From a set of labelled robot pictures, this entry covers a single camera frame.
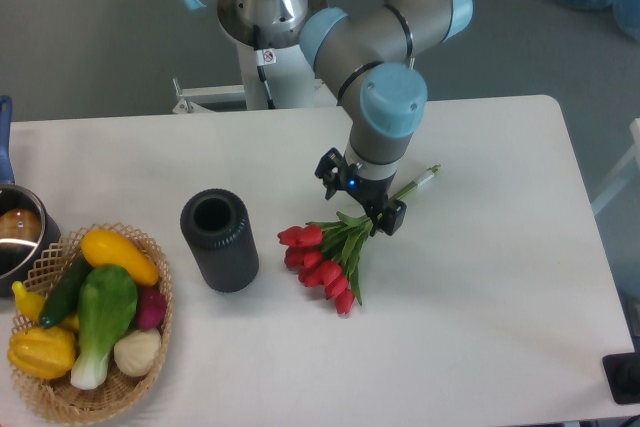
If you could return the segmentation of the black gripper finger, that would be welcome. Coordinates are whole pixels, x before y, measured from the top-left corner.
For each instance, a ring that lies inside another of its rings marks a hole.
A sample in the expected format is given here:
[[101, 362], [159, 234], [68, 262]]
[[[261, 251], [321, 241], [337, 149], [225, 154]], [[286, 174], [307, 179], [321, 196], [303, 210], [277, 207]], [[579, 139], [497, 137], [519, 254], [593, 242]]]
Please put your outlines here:
[[341, 178], [344, 166], [344, 157], [335, 147], [329, 149], [320, 158], [314, 175], [322, 181], [326, 200], [331, 199], [337, 192], [344, 190]]
[[373, 212], [369, 215], [372, 222], [369, 235], [375, 236], [378, 232], [382, 232], [387, 236], [394, 235], [404, 222], [406, 215], [406, 204], [397, 199], [389, 199], [386, 201], [382, 210]]

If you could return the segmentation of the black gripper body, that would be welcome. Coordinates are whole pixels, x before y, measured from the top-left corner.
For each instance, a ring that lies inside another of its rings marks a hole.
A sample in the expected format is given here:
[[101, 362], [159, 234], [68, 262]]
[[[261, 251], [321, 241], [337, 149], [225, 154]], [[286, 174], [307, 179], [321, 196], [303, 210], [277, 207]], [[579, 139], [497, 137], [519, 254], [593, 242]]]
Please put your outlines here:
[[376, 164], [347, 146], [338, 167], [340, 187], [366, 213], [381, 213], [388, 202], [388, 190], [396, 175], [396, 162]]

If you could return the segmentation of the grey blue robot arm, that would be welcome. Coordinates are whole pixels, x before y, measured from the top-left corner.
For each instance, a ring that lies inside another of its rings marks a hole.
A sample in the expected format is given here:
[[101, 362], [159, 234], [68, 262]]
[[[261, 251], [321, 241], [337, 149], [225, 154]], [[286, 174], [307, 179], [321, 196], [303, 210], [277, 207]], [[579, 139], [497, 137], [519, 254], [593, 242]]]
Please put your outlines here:
[[331, 150], [315, 174], [328, 195], [348, 193], [375, 231], [393, 234], [406, 207], [390, 198], [428, 89], [411, 60], [463, 31], [472, 0], [382, 0], [355, 20], [327, 0], [182, 0], [213, 7], [237, 49], [246, 107], [310, 107], [322, 82], [351, 119], [344, 151]]

